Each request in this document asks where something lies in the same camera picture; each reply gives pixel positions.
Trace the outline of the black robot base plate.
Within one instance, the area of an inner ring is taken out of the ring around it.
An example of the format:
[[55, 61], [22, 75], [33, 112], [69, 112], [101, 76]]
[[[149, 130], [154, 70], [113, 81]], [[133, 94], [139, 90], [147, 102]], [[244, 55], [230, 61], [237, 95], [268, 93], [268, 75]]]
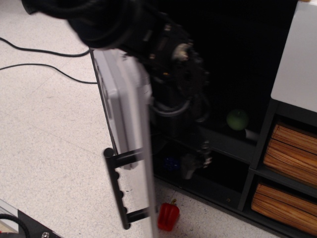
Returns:
[[53, 230], [42, 225], [20, 210], [0, 208], [0, 224], [9, 230], [0, 230], [1, 238], [60, 238]]

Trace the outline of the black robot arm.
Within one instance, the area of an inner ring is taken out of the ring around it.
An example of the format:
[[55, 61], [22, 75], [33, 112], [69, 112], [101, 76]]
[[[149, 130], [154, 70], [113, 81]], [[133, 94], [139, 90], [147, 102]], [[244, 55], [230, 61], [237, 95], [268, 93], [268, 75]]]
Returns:
[[189, 34], [150, 1], [25, 0], [23, 6], [29, 14], [67, 20], [91, 49], [119, 49], [136, 58], [150, 76], [151, 122], [167, 136], [208, 116], [203, 60]]

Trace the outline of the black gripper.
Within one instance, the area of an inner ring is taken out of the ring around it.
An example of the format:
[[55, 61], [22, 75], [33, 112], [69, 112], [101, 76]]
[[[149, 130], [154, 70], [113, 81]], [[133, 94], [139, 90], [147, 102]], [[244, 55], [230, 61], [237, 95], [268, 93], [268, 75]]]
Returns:
[[180, 153], [183, 179], [191, 179], [196, 169], [212, 162], [210, 142], [188, 112], [151, 109], [151, 123], [163, 140]]

